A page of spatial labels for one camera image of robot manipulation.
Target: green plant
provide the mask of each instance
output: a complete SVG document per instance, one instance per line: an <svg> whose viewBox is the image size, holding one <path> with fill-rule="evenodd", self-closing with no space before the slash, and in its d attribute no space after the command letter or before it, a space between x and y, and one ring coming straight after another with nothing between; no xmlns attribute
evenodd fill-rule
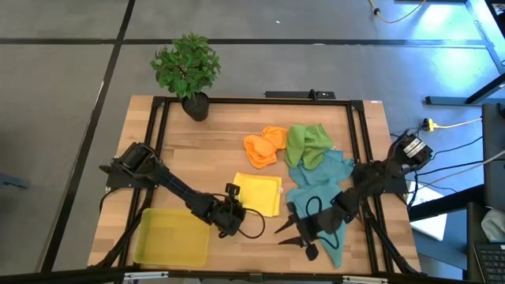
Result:
<svg viewBox="0 0 505 284"><path fill-rule="evenodd" d="M194 35L182 35L172 42L175 50L163 47L155 52L151 67L156 71L159 87L168 87L179 99L191 99L203 87L211 87L220 73L219 56L208 46L208 39Z"/></svg>

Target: concrete floor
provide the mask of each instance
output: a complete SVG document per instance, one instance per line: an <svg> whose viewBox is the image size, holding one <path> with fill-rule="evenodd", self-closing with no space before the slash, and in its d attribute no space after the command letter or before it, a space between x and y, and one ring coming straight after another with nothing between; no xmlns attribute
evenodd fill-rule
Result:
<svg viewBox="0 0 505 284"><path fill-rule="evenodd" d="M472 3L480 11L479 20L491 30L496 28L481 0ZM391 19L415 6L391 0L376 4ZM126 0L2 1L0 38L115 38L126 5ZM427 4L400 23L384 24L370 16L366 0L139 1L126 38L171 38L190 31L216 39L480 39L463 4ZM491 34L501 54L501 36ZM427 106L423 99L467 96L499 75L483 47L213 47L223 69L209 95L261 97L265 91L315 88L334 91L340 99L382 100L395 133L423 118L444 125L479 117L478 107ZM115 153L129 97L166 94L148 66L157 49L152 45L121 49L55 270L86 266L106 180L98 165ZM109 45L0 45L0 172L32 183L28 190L0 191L0 256L9 260L0 261L0 275L37 269L111 50ZM438 151L480 135L481 126L475 123L421 137ZM479 159L480 142L437 157L425 170ZM481 182L479 169L438 185L462 190ZM423 256L421 266L430 275L461 278L461 270Z"/></svg>

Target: potted plant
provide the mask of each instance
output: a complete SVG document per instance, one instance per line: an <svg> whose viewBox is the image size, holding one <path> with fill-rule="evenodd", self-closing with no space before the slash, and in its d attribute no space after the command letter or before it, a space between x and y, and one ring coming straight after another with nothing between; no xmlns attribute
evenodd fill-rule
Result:
<svg viewBox="0 0 505 284"><path fill-rule="evenodd" d="M208 116L209 100L202 92L211 87L219 73L219 56L208 46L208 39L194 35L182 35L172 42L175 49L163 47L155 52L151 67L156 71L156 81L160 88L177 94L184 111L195 121L203 121Z"/></svg>

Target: yellow plastic bin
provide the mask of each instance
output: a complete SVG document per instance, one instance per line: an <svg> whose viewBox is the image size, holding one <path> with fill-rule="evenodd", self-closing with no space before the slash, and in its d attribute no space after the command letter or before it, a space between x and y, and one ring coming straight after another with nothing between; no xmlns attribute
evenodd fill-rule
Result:
<svg viewBox="0 0 505 284"><path fill-rule="evenodd" d="M133 260L144 264L204 266L210 228L189 210L146 209Z"/></svg>

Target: cloth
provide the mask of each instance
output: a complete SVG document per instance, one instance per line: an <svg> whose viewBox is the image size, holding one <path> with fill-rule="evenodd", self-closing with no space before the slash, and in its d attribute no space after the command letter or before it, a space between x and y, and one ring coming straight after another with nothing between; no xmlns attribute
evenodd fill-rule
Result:
<svg viewBox="0 0 505 284"><path fill-rule="evenodd" d="M323 153L323 161L314 170L306 170L303 167L303 161L300 161L298 167L290 168L290 177L298 184L298 188L291 189L287 193L286 202L294 203L300 218L307 216L305 207L307 201L313 196L318 196L321 199L322 210L329 208L331 206L330 201L342 191L337 184L348 178L352 171L353 160L344 160L343 152L341 151L326 150ZM318 212L319 203L317 200L311 201L308 210L309 214ZM332 248L326 241L321 240L321 244L337 268L342 265L346 227L347 224L342 222L342 225L336 230L339 240L339 247L337 249ZM317 236L326 238L334 246L337 245L334 234L320 231Z"/></svg>
<svg viewBox="0 0 505 284"><path fill-rule="evenodd" d="M275 153L278 149L286 148L287 129L268 126L261 132L261 137L248 135L244 139L244 147L249 161L257 168L262 169L271 163L277 162Z"/></svg>
<svg viewBox="0 0 505 284"><path fill-rule="evenodd" d="M352 159L344 160L342 151L326 150L323 153L323 161L314 169L306 170L302 161L297 167L289 168L290 177L298 186L317 185L326 183L334 178L336 183L347 179L353 172Z"/></svg>
<svg viewBox="0 0 505 284"><path fill-rule="evenodd" d="M333 141L321 124L293 125L287 135L286 163L296 167L303 160L303 167L312 170L323 161L323 152L332 147Z"/></svg>
<svg viewBox="0 0 505 284"><path fill-rule="evenodd" d="M282 191L281 177L236 173L234 184L240 186L238 201L265 217L279 215Z"/></svg>
<svg viewBox="0 0 505 284"><path fill-rule="evenodd" d="M490 210L481 222L482 230L489 241L505 241L505 214L496 209Z"/></svg>

